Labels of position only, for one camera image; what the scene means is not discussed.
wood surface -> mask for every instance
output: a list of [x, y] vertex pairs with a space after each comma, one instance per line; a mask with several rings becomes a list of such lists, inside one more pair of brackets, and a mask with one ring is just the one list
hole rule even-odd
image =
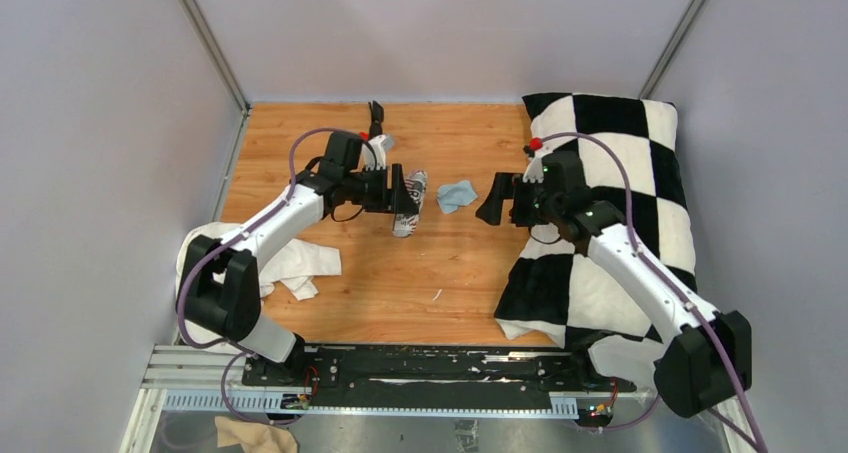
[[[527, 230], [488, 226], [474, 216], [495, 172], [526, 166], [521, 147], [529, 120], [523, 106], [383, 106], [384, 131], [396, 139], [389, 162], [402, 163], [405, 173], [423, 169], [429, 175], [417, 230], [409, 238], [395, 238], [393, 217], [376, 213], [347, 223], [325, 219], [298, 237], [338, 248], [342, 275], [316, 277], [320, 293], [300, 302], [278, 284], [264, 311], [308, 341], [550, 344], [538, 333], [509, 342], [493, 318]], [[241, 223], [280, 194], [289, 181], [288, 151], [300, 134], [320, 126], [367, 131], [369, 121], [365, 103], [257, 105], [222, 221]], [[297, 170], [321, 155], [325, 145], [325, 135], [304, 141], [296, 152]], [[474, 185], [478, 200], [443, 214], [438, 187], [464, 179]], [[339, 208], [338, 217], [356, 208]]]

black and white patterned object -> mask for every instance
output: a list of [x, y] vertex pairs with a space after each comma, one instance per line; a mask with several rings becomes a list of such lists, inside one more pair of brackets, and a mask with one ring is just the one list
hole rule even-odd
[[[576, 131], [606, 143], [621, 159], [633, 191], [633, 222], [645, 245], [696, 290], [695, 250], [677, 157], [673, 105], [596, 95], [541, 93], [524, 97], [534, 137]], [[624, 212], [624, 182], [597, 145], [575, 138], [545, 143], [537, 153], [574, 151], [583, 161], [592, 196]], [[558, 238], [552, 225], [536, 226], [541, 242]], [[530, 239], [509, 273], [495, 319], [509, 339], [531, 330], [560, 347], [594, 330], [657, 338], [650, 320], [621, 286], [565, 241]]]

gray wall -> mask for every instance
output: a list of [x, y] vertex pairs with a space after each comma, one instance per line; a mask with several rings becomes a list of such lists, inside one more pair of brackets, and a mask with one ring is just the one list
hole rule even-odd
[[689, 0], [198, 0], [252, 101], [637, 95]]
[[0, 0], [0, 450], [116, 451], [239, 113], [176, 0]]
[[773, 452], [845, 451], [848, 2], [710, 0], [656, 95], [681, 109], [704, 296], [754, 327]]

beige cloth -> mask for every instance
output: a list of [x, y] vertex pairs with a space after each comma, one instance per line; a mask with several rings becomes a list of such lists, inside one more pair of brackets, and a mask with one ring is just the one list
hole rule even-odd
[[240, 444], [244, 453], [297, 453], [291, 432], [271, 425], [215, 417], [218, 448]]

blue cloth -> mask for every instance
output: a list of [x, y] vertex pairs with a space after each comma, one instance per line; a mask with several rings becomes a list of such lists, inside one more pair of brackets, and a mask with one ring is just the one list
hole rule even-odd
[[439, 187], [439, 208], [442, 213], [448, 214], [458, 210], [460, 206], [468, 206], [477, 199], [477, 193], [468, 180], [462, 180], [452, 185]]

